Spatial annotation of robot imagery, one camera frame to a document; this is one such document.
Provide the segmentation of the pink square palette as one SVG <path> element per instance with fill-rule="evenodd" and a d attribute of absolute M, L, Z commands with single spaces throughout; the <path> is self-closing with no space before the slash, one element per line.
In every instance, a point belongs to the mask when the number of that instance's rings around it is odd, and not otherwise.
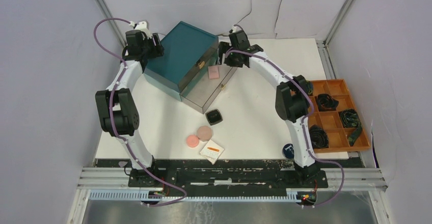
<path fill-rule="evenodd" d="M 217 65 L 209 66 L 208 77 L 209 79 L 219 79 L 220 78 L 219 66 Z"/>

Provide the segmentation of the clear smoked drawer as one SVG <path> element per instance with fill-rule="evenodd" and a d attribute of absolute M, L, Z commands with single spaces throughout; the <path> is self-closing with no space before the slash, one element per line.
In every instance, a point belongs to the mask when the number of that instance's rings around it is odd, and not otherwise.
<path fill-rule="evenodd" d="M 219 79 L 209 79 L 209 66 L 203 67 L 203 69 L 192 79 L 187 87 L 180 93 L 181 101 L 184 104 L 202 114 L 206 113 L 216 97 L 237 71 L 235 67 L 227 65 L 218 66 L 220 72 Z"/>

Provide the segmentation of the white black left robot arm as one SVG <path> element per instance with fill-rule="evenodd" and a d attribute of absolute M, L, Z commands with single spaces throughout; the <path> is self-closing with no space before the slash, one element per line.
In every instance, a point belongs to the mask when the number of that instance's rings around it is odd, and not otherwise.
<path fill-rule="evenodd" d="M 163 180 L 154 166 L 154 156 L 140 136 L 140 116 L 132 91 L 149 59 L 163 56 L 164 48 L 157 33 L 127 31 L 126 41 L 116 78 L 105 90 L 96 92 L 95 100 L 102 130 L 121 143 L 131 160 L 132 182 L 153 187 Z"/>

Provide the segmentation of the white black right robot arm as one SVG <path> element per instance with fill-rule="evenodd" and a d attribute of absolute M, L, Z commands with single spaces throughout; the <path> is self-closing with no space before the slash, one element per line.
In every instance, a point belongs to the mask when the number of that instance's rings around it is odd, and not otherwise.
<path fill-rule="evenodd" d="M 302 75 L 288 73 L 271 61 L 262 47 L 250 44 L 244 30 L 231 30 L 228 37 L 229 42 L 219 44 L 220 62 L 230 67 L 251 68 L 275 87 L 275 110 L 286 123 L 293 145 L 294 181 L 300 187 L 308 187 L 320 171 L 307 128 L 309 109 L 313 107 L 308 96 L 309 81 Z"/>

